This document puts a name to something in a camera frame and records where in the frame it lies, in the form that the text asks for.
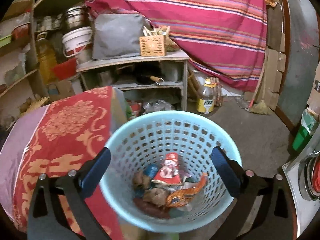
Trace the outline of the orange snack wrapper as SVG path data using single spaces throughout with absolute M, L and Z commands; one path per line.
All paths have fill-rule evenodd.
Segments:
M 207 173 L 203 173 L 200 181 L 194 187 L 181 189 L 169 194 L 165 205 L 169 208 L 183 207 L 189 204 L 195 196 L 204 188 L 207 182 Z

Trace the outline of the red snack carton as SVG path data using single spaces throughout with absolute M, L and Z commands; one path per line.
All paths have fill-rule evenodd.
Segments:
M 178 154 L 175 152 L 168 153 L 165 156 L 163 166 L 159 169 L 151 182 L 166 186 L 182 185 L 179 171 Z

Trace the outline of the brown paper ball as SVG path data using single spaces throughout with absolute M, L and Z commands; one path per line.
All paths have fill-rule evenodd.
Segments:
M 150 190 L 146 190 L 143 195 L 145 202 L 156 205 L 157 207 L 163 207 L 166 205 L 166 200 L 169 192 L 165 189 L 156 187 Z

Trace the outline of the blue plastic wrapper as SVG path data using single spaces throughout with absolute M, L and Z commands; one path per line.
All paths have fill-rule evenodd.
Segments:
M 153 179 L 158 173 L 158 171 L 159 171 L 159 168 L 156 164 L 149 164 L 143 171 L 143 174 L 145 176 L 148 176 L 150 179 Z

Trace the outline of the red gold patterned cloth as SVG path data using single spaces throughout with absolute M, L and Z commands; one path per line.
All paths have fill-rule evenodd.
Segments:
M 15 175 L 13 221 L 26 232 L 29 206 L 40 174 L 64 176 L 95 158 L 109 137 L 127 122 L 123 93 L 93 88 L 47 106 L 22 154 Z

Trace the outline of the purple table mat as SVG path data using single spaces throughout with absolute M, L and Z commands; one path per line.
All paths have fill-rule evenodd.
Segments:
M 11 220 L 14 220 L 12 205 L 18 169 L 48 107 L 40 107 L 19 118 L 1 149 L 1 206 Z

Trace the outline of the green bin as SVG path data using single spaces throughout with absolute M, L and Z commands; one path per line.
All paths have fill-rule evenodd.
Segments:
M 319 126 L 319 114 L 310 109 L 309 107 L 304 109 L 298 129 L 297 135 L 292 143 L 292 148 L 300 153 L 303 148 L 310 141 L 311 137 L 315 133 Z

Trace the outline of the straw broom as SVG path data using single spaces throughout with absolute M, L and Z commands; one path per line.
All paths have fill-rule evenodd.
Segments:
M 248 111 L 249 113 L 253 113 L 253 114 L 259 114 L 259 115 L 271 115 L 272 110 L 268 107 L 268 105 L 266 104 L 266 102 L 264 101 L 264 96 L 265 96 L 265 91 L 266 91 L 266 85 L 263 85 L 263 95 L 261 100 L 258 103 L 254 103 L 255 100 L 258 97 L 258 92 L 259 89 L 261 88 L 261 85 L 263 83 L 264 80 L 264 74 L 265 74 L 265 63 L 263 63 L 263 67 L 260 73 L 260 77 L 259 77 L 259 81 L 257 84 L 257 87 L 254 91 L 252 100 L 250 101 L 250 104 L 248 106 Z

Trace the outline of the yellow egg tray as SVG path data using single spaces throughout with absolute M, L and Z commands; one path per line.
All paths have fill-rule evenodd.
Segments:
M 40 107 L 44 106 L 49 101 L 49 97 L 45 96 L 40 98 L 40 100 L 32 102 L 29 107 L 20 114 L 20 116 L 24 116 L 27 113 L 30 113 L 36 109 L 39 109 Z

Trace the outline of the light blue plastic basket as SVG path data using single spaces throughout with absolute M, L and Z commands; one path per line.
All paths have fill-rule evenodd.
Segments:
M 239 150 L 224 129 L 203 116 L 184 111 L 149 113 L 121 126 L 105 146 L 111 163 L 100 181 L 101 192 L 117 215 L 139 228 L 157 233 L 195 230 L 219 217 L 233 201 L 211 153 L 219 147 L 241 163 Z M 204 188 L 191 201 L 191 211 L 160 219 L 134 204 L 133 176 L 151 166 L 163 170 L 168 179 L 178 179 L 180 171 L 195 181 L 207 175 Z

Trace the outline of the oil bottle yellow label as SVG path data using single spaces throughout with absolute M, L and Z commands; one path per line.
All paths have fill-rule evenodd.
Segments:
M 211 78 L 207 77 L 204 84 L 197 90 L 196 110 L 203 115 L 209 115 L 214 109 L 215 89 Z

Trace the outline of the red plastic basket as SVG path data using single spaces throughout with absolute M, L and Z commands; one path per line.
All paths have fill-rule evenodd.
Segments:
M 74 76 L 76 74 L 76 58 L 71 58 L 66 62 L 57 64 L 53 68 L 53 72 L 59 80 Z

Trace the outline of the yellow oil jug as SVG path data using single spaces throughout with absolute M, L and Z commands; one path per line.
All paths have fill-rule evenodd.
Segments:
M 47 40 L 47 34 L 47 32 L 39 33 L 35 42 L 39 71 L 45 85 L 57 80 L 53 71 L 53 68 L 57 65 L 55 50 L 49 40 Z

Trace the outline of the grey low shelf table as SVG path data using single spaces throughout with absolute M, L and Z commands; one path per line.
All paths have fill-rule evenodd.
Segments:
M 129 76 L 123 77 L 114 85 L 122 91 L 134 89 L 178 88 L 181 90 L 181 109 L 187 110 L 188 92 L 188 60 L 189 56 L 182 50 L 169 52 L 165 56 L 135 56 L 108 60 L 92 60 L 77 66 L 78 73 L 106 67 L 134 66 L 135 69 Z M 178 81 L 169 81 L 156 74 L 159 70 L 156 64 L 159 62 L 183 63 L 182 77 Z

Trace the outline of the white plastic bucket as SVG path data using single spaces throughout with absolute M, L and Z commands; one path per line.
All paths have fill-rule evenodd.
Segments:
M 63 54 L 65 57 L 75 57 L 83 50 L 92 49 L 93 30 L 91 27 L 82 27 L 63 35 Z

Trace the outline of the grey fabric cover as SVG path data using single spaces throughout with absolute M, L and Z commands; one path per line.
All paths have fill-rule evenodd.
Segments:
M 139 56 L 145 27 L 150 29 L 150 22 L 140 14 L 99 15 L 94 21 L 93 59 Z

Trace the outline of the striped pink curtain cloth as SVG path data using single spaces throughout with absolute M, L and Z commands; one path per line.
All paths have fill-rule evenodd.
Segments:
M 232 88 L 255 90 L 263 67 L 264 0 L 92 0 L 94 15 L 135 14 L 169 26 L 170 38 L 199 71 Z

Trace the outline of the metal cooking pot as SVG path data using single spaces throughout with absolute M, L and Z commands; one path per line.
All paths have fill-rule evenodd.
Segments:
M 89 27 L 89 11 L 90 7 L 83 5 L 69 8 L 62 16 L 62 33 L 66 34 L 75 29 Z

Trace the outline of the yellow utensil holder box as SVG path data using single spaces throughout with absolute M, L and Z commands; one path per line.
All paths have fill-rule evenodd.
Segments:
M 158 27 L 153 30 L 143 27 L 143 36 L 139 38 L 140 55 L 142 57 L 165 56 L 167 50 L 165 48 L 166 40 L 170 32 L 170 27 L 165 29 Z

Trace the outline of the wooden wall shelf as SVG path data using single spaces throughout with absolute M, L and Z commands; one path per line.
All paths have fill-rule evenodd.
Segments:
M 37 99 L 48 96 L 39 71 L 35 0 L 14 1 L 1 20 L 1 126 L 8 129 Z

